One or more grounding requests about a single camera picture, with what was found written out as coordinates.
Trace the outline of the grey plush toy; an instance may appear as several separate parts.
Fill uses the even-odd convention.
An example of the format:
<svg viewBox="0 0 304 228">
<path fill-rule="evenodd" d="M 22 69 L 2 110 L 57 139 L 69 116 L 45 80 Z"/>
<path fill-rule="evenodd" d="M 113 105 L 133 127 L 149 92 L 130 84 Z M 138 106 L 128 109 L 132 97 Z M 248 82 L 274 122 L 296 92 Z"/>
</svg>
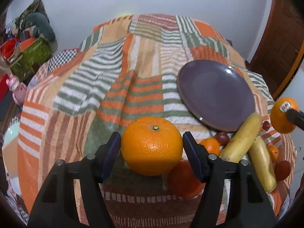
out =
<svg viewBox="0 0 304 228">
<path fill-rule="evenodd" d="M 22 22 L 23 29 L 27 29 L 31 37 L 41 37 L 48 42 L 56 40 L 55 33 L 47 17 L 40 12 L 29 13 Z"/>
</svg>

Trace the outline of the dark red grape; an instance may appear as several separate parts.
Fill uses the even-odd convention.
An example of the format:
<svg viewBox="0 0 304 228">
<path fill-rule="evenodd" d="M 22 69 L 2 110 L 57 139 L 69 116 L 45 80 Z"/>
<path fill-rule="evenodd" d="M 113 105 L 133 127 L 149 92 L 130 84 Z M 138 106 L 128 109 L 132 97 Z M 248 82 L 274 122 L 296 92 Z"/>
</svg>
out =
<svg viewBox="0 0 304 228">
<path fill-rule="evenodd" d="M 218 132 L 216 135 L 214 135 L 214 138 L 222 145 L 226 146 L 230 142 L 230 138 L 228 134 L 225 132 Z"/>
<path fill-rule="evenodd" d="M 268 131 L 270 129 L 270 124 L 267 120 L 263 122 L 262 128 L 264 131 Z"/>
</svg>

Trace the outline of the patterned cushion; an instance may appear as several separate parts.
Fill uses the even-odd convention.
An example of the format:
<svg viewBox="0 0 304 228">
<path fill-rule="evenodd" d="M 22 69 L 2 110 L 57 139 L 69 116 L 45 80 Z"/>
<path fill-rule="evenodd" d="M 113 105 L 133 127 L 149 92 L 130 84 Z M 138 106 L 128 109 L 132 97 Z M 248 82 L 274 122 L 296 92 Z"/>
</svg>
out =
<svg viewBox="0 0 304 228">
<path fill-rule="evenodd" d="M 33 0 L 33 2 L 22 12 L 22 14 L 15 19 L 15 23 L 18 25 L 22 19 L 24 19 L 29 13 L 33 12 L 42 13 L 49 21 L 42 0 Z"/>
</svg>

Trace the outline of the red box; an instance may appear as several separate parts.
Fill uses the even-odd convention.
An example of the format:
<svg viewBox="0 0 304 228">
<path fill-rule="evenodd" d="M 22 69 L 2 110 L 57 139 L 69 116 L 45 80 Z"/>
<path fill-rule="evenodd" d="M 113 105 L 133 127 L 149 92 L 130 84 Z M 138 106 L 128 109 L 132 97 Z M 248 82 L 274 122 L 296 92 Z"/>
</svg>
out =
<svg viewBox="0 0 304 228">
<path fill-rule="evenodd" d="M 8 74 L 4 74 L 1 76 L 1 82 L 0 82 L 0 101 L 2 101 L 2 99 L 4 98 L 4 96 L 7 94 L 8 92 L 8 85 L 6 83 L 6 81 L 9 79 Z"/>
</svg>

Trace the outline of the purple ceramic plate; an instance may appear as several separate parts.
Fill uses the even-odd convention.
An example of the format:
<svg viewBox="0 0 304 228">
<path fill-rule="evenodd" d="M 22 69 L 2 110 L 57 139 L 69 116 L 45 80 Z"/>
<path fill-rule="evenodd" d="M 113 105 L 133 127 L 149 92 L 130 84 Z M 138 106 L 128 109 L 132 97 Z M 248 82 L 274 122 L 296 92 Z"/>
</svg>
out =
<svg viewBox="0 0 304 228">
<path fill-rule="evenodd" d="M 181 100 L 197 120 L 210 128 L 235 132 L 255 112 L 253 93 L 231 66 L 195 60 L 177 76 Z"/>
</svg>

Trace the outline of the large orange with green stem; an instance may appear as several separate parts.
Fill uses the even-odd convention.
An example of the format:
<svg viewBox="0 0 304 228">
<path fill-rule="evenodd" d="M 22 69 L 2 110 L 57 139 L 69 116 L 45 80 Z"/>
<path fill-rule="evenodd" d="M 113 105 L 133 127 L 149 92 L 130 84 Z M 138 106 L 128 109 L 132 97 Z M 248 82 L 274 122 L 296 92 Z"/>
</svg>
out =
<svg viewBox="0 0 304 228">
<path fill-rule="evenodd" d="M 136 173 L 150 177 L 164 175 L 182 158 L 182 137 L 179 130 L 164 118 L 138 118 L 123 132 L 121 154 Z"/>
</svg>

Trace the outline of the yellow-green gourd piece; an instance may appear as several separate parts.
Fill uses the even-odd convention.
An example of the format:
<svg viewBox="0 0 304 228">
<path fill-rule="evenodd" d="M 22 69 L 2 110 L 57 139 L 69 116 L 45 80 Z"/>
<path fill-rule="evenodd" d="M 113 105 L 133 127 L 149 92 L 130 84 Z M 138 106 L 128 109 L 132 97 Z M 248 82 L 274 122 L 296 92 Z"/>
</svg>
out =
<svg viewBox="0 0 304 228">
<path fill-rule="evenodd" d="M 258 113 L 251 114 L 221 151 L 220 158 L 224 161 L 238 163 L 254 143 L 261 126 L 261 115 Z"/>
<path fill-rule="evenodd" d="M 261 136 L 257 136 L 248 154 L 250 162 L 264 190 L 267 193 L 272 192 L 277 186 L 277 181 L 270 154 Z"/>
</svg>

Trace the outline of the striped patchwork bedspread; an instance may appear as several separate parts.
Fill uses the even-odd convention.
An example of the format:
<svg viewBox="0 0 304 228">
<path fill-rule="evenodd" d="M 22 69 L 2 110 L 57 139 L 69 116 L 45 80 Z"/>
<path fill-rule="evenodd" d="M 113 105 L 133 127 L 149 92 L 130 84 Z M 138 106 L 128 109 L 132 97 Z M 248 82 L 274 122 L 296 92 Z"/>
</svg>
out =
<svg viewBox="0 0 304 228">
<path fill-rule="evenodd" d="M 200 142 L 218 132 L 187 109 L 177 89 L 180 69 L 195 60 L 231 66 L 249 85 L 258 133 L 267 148 L 276 146 L 277 162 L 291 163 L 291 173 L 267 193 L 248 152 L 238 162 L 209 154 Z M 209 24 L 190 17 L 142 14 L 99 25 L 77 55 L 28 89 L 18 136 L 18 172 L 29 213 L 48 173 L 58 160 L 81 161 L 122 135 L 138 118 L 170 121 L 182 137 L 181 160 L 205 183 L 191 199 L 173 195 L 167 174 L 144 176 L 132 171 L 121 154 L 110 176 L 100 184 L 114 227 L 271 227 L 289 194 L 296 150 L 289 134 L 271 125 L 274 106 L 262 76 L 246 69 L 244 59 Z M 230 140 L 235 132 L 225 132 Z"/>
</svg>

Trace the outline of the brown wooden door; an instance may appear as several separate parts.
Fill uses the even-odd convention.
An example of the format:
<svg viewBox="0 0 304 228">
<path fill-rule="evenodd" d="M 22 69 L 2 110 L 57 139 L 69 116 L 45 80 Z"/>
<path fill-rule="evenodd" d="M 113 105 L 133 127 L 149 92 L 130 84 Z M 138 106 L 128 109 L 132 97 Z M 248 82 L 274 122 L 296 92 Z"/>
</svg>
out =
<svg viewBox="0 0 304 228">
<path fill-rule="evenodd" d="M 303 19 L 291 0 L 272 0 L 271 10 L 250 69 L 262 75 L 277 99 L 303 60 Z"/>
</svg>

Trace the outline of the pink toy bottle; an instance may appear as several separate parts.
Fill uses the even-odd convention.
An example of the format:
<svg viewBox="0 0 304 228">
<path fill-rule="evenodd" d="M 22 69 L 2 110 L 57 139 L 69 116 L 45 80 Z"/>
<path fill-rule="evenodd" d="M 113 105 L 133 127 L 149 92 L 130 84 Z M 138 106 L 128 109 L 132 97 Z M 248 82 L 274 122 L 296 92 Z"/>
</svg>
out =
<svg viewBox="0 0 304 228">
<path fill-rule="evenodd" d="M 12 98 L 16 105 L 21 107 L 25 100 L 27 86 L 19 81 L 19 78 L 13 74 L 6 80 L 9 90 L 12 92 Z"/>
</svg>

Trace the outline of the red tomato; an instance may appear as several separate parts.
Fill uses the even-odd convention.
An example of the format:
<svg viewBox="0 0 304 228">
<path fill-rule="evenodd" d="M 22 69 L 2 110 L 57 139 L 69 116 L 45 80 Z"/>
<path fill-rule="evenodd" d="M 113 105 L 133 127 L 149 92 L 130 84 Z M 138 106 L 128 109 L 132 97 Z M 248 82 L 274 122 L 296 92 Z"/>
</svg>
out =
<svg viewBox="0 0 304 228">
<path fill-rule="evenodd" d="M 188 160 L 181 160 L 167 175 L 167 188 L 176 197 L 191 199 L 202 193 L 205 183 L 194 176 Z"/>
<path fill-rule="evenodd" d="M 291 163 L 289 161 L 281 161 L 275 166 L 275 176 L 277 181 L 285 180 L 291 173 Z"/>
</svg>

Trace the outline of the medium mandarin orange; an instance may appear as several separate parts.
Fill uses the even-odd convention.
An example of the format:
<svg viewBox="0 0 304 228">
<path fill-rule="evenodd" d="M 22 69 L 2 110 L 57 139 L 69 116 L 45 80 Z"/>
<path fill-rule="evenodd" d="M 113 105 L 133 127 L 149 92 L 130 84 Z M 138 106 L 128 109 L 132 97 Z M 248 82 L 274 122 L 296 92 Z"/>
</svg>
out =
<svg viewBox="0 0 304 228">
<path fill-rule="evenodd" d="M 276 146 L 269 146 L 267 149 L 272 162 L 277 162 L 279 156 L 278 148 Z"/>
</svg>

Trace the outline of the small mandarin orange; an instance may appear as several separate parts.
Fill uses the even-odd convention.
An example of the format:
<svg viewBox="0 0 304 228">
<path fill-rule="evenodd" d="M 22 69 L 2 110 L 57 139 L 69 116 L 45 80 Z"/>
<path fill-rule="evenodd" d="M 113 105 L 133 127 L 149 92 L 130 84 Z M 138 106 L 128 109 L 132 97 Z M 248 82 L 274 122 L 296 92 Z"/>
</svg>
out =
<svg viewBox="0 0 304 228">
<path fill-rule="evenodd" d="M 210 137 L 203 139 L 199 144 L 203 145 L 209 154 L 219 156 L 221 151 L 221 144 L 217 139 Z"/>
</svg>

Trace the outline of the green patterned box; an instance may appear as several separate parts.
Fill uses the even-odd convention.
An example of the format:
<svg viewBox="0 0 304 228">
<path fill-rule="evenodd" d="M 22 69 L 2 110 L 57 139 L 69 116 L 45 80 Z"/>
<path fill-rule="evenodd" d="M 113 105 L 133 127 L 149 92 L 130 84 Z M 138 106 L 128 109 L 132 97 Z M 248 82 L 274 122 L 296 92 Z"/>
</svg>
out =
<svg viewBox="0 0 304 228">
<path fill-rule="evenodd" d="M 52 57 L 48 43 L 42 38 L 35 40 L 10 64 L 20 81 L 32 77 L 40 66 Z"/>
</svg>

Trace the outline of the large oval orange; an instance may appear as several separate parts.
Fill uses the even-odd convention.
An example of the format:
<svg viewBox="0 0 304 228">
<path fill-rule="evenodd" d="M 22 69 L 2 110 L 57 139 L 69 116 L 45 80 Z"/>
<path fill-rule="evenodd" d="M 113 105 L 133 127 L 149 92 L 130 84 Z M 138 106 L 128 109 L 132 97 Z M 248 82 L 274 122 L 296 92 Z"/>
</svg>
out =
<svg viewBox="0 0 304 228">
<path fill-rule="evenodd" d="M 271 125 L 279 133 L 291 133 L 296 126 L 288 121 L 287 111 L 294 109 L 300 111 L 297 102 L 291 97 L 282 97 L 278 99 L 270 114 Z"/>
</svg>

